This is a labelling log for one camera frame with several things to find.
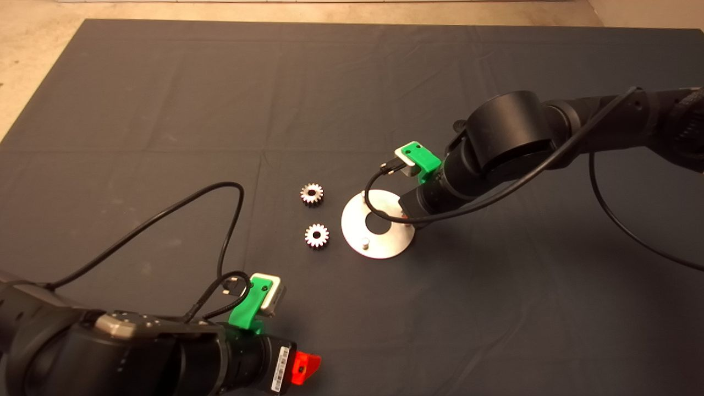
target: sticker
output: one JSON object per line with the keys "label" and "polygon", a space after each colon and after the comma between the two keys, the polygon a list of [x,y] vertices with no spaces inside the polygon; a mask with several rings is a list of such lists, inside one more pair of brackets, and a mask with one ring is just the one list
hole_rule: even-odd
{"label": "sticker", "polygon": [[284,382],[284,374],[286,374],[286,363],[289,361],[289,348],[281,347],[279,351],[279,361],[276,363],[276,371],[274,371],[274,380],[271,382],[271,390],[281,392],[281,384]]}

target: spur gear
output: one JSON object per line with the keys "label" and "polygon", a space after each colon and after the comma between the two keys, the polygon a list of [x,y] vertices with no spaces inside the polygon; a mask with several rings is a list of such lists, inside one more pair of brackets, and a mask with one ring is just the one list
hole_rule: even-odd
{"label": "spur gear", "polygon": [[317,206],[322,202],[322,187],[319,184],[309,183],[301,189],[301,201],[306,206]]}
{"label": "spur gear", "polygon": [[330,232],[323,224],[313,224],[306,229],[306,244],[313,249],[322,249],[330,239]]}

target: beige floor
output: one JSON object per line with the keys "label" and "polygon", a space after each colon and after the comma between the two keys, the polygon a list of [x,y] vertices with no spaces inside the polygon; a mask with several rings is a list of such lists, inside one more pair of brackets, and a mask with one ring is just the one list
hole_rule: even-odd
{"label": "beige floor", "polygon": [[[667,4],[648,19],[644,1]],[[593,0],[607,25],[678,26],[673,2],[700,0]],[[638,9],[632,20],[628,7]],[[470,2],[385,4],[186,4],[120,3],[68,4],[53,0],[0,0],[0,138],[32,96],[47,71],[85,18],[242,20],[324,23],[400,23],[441,25],[560,25],[602,26],[587,0],[557,2]],[[689,15],[688,24],[704,25]]]}

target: red clip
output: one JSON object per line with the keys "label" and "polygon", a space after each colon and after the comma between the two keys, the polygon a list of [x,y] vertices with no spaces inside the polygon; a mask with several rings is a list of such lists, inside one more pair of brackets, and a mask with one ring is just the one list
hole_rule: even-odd
{"label": "red clip", "polygon": [[296,385],[303,385],[303,382],[313,375],[318,367],[320,367],[320,357],[318,355],[296,351],[294,367],[291,369],[291,382]]}

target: black cable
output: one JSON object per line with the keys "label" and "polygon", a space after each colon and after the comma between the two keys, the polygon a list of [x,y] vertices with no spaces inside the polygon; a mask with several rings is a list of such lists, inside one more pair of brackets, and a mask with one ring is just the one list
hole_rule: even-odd
{"label": "black cable", "polygon": [[182,321],[185,323],[190,322],[195,315],[200,311],[200,309],[203,307],[203,305],[208,301],[210,296],[213,295],[215,290],[218,288],[218,286],[222,285],[223,282],[225,282],[227,279],[231,277],[237,277],[237,280],[244,280],[244,291],[242,292],[242,295],[240,295],[235,301],[232,303],[226,305],[223,308],[216,309],[213,312],[209,312],[206,315],[203,316],[203,319],[209,319],[214,316],[220,315],[225,313],[226,311],[229,311],[230,309],[235,308],[236,306],[240,305],[244,299],[247,298],[247,295],[249,294],[249,288],[251,286],[249,276],[242,272],[242,271],[230,271],[227,273],[224,273],[220,276],[218,276],[217,279],[215,279],[209,286],[208,288],[203,292],[201,295],[201,298],[196,301],[195,304],[191,307],[191,309],[188,310],[188,312],[182,317]]}
{"label": "black cable", "polygon": [[202,197],[203,195],[208,194],[209,192],[211,192],[213,190],[217,190],[217,189],[224,188],[224,187],[237,188],[239,190],[239,196],[238,196],[238,200],[237,200],[237,207],[234,211],[234,215],[232,217],[230,227],[227,229],[227,233],[225,235],[225,241],[222,244],[222,249],[220,250],[220,257],[218,258],[217,273],[218,273],[218,277],[220,277],[222,275],[222,263],[225,260],[225,252],[227,251],[227,246],[230,243],[230,238],[232,237],[232,231],[234,230],[235,224],[237,224],[237,219],[239,218],[239,213],[242,210],[242,204],[244,202],[244,188],[242,187],[242,185],[240,185],[237,182],[218,182],[218,183],[209,185],[207,187],[204,187],[204,188],[196,191],[195,193],[189,195],[188,197],[182,199],[181,201],[178,201],[175,204],[164,209],[160,213],[152,216],[149,220],[145,221],[144,223],[142,223],[141,225],[136,227],[134,230],[130,231],[124,237],[120,238],[120,240],[118,240],[114,245],[110,246],[104,252],[100,253],[97,257],[95,257],[94,259],[89,261],[88,264],[85,264],[83,267],[77,269],[76,271],[72,272],[71,274],[69,274],[68,276],[66,276],[64,278],[57,280],[56,282],[47,283],[46,285],[44,285],[44,287],[49,290],[55,290],[61,286],[64,286],[64,285],[67,285],[68,283],[73,282],[74,280],[85,275],[88,271],[97,267],[100,263],[102,263],[105,259],[107,259],[109,256],[111,256],[113,253],[118,251],[121,247],[125,246],[129,241],[133,240],[136,236],[138,236],[139,234],[144,232],[147,228],[149,228],[149,227],[153,226],[154,224],[156,224],[157,222],[159,222],[161,219],[172,214],[173,212],[177,211],[178,209],[181,209],[183,206],[190,204],[191,202],[195,201],[196,199]]}
{"label": "black cable", "polygon": [[584,139],[584,137],[586,137],[594,129],[594,127],[596,127],[613,109],[615,109],[617,106],[619,106],[624,100],[626,100],[629,96],[631,96],[636,90],[638,90],[638,87],[631,87],[623,94],[615,97],[606,106],[604,106],[603,109],[601,109],[597,114],[595,114],[594,117],[591,117],[589,119],[589,121],[587,121],[587,123],[584,124],[584,126],[582,126],[562,146],[560,146],[558,149],[556,149],[540,165],[538,165],[536,168],[534,168],[532,171],[528,172],[526,175],[524,175],[520,179],[511,183],[508,187],[500,190],[499,192],[490,196],[489,198],[481,200],[480,202],[472,202],[472,203],[468,204],[467,206],[456,209],[454,211],[447,211],[444,213],[434,214],[434,215],[429,215],[429,216],[421,216],[421,217],[414,217],[414,218],[402,218],[402,217],[389,216],[386,213],[384,213],[383,211],[376,209],[372,205],[372,203],[369,201],[369,191],[372,189],[372,185],[374,184],[374,182],[378,178],[380,178],[382,175],[389,174],[389,172],[392,171],[392,169],[387,168],[387,167],[382,167],[382,169],[380,169],[376,174],[374,174],[374,176],[372,176],[372,178],[369,180],[369,182],[367,183],[367,186],[364,189],[364,201],[367,204],[367,207],[369,208],[369,210],[371,210],[371,212],[373,214],[375,214],[385,220],[392,221],[394,223],[404,223],[404,224],[431,223],[433,221],[445,220],[447,218],[462,216],[462,215],[469,214],[474,211],[478,211],[480,209],[486,208],[487,206],[495,204],[496,202],[499,202],[500,200],[508,197],[509,195],[514,193],[516,190],[523,187],[526,183],[533,180],[542,171],[546,170],[551,165],[553,165],[554,163],[559,161],[564,155],[566,155],[567,152],[572,151],[572,149],[575,146],[577,146]]}
{"label": "black cable", "polygon": [[604,200],[604,197],[601,195],[601,191],[599,190],[599,185],[596,182],[596,171],[594,169],[594,162],[595,162],[595,155],[594,153],[589,153],[589,180],[591,181],[591,189],[594,191],[594,196],[596,196],[596,200],[599,202],[599,205],[601,208],[604,210],[604,213],[606,213],[606,216],[618,227],[626,233],[632,240],[638,242],[642,247],[645,247],[647,250],[650,250],[651,252],[657,254],[658,256],[664,257],[670,261],[674,261],[675,263],[681,264],[683,266],[687,266],[689,268],[696,269],[698,271],[704,271],[704,265],[702,264],[697,264],[693,263],[692,261],[687,261],[685,259],[680,259],[677,256],[673,256],[667,252],[663,252],[662,250],[659,250],[653,246],[650,246],[647,242],[643,241],[638,235],[634,234],[633,231],[630,231],[628,227],[621,223],[621,220],[616,217],[616,215],[611,211],[611,208],[606,204],[606,201]]}

